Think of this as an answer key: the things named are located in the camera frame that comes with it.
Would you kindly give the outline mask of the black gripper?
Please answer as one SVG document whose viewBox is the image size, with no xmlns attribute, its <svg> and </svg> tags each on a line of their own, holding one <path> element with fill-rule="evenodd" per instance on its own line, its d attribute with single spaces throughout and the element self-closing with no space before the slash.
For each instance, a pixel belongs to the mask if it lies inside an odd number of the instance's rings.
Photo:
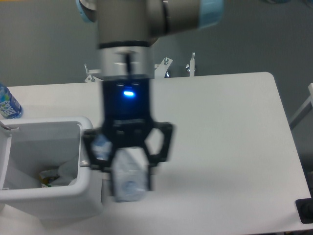
<svg viewBox="0 0 313 235">
<path fill-rule="evenodd" d="M 168 161 L 174 124 L 153 121 L 150 105 L 150 79 L 117 79 L 102 83 L 104 123 L 102 129 L 87 129 L 82 141 L 92 170 L 109 175 L 111 196 L 115 196 L 113 160 L 117 148 L 140 147 L 147 159 L 147 190 L 153 190 L 153 170 Z M 146 143 L 153 130 L 161 135 L 158 152 L 152 154 Z"/>
</svg>

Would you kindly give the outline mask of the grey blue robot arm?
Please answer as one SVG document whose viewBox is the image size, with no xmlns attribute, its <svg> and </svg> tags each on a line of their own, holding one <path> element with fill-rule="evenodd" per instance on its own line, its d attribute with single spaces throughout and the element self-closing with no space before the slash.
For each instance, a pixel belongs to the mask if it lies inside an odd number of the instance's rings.
<svg viewBox="0 0 313 235">
<path fill-rule="evenodd" d="M 152 171 L 168 159 L 174 125 L 151 114 L 154 66 L 151 45 L 159 37 L 217 24 L 222 0 L 79 0 L 82 17 L 98 25 L 104 121 L 87 130 L 83 142 L 89 166 L 110 176 L 118 201 L 140 188 L 151 190 Z M 123 191 L 116 158 L 124 148 L 140 148 L 147 160 L 141 182 Z"/>
</svg>

